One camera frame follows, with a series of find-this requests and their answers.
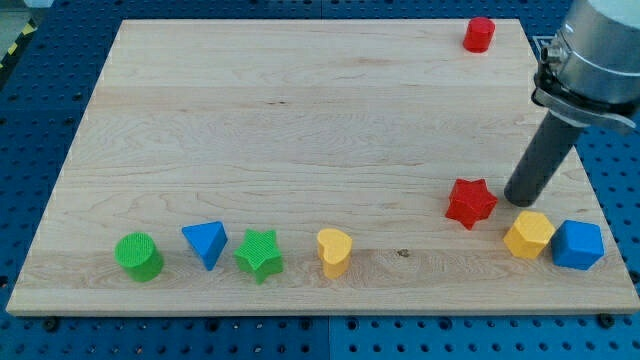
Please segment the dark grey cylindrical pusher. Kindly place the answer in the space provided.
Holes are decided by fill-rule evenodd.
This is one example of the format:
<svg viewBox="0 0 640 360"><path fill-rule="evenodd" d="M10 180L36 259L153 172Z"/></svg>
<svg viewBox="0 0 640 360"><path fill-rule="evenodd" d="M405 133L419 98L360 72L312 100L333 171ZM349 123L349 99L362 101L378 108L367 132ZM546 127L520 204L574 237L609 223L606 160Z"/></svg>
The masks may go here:
<svg viewBox="0 0 640 360"><path fill-rule="evenodd" d="M581 134L581 127L548 112L507 182L505 198L518 207L533 205Z"/></svg>

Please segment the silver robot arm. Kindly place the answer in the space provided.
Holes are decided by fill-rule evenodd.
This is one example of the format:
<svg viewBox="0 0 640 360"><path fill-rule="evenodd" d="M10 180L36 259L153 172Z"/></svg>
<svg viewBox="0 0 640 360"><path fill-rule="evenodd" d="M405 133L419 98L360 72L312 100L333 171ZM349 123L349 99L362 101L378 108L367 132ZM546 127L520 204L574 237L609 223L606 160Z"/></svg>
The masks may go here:
<svg viewBox="0 0 640 360"><path fill-rule="evenodd" d="M584 129L627 134L639 112L639 3L576 0L540 51L531 100L548 110L504 189L536 202Z"/></svg>

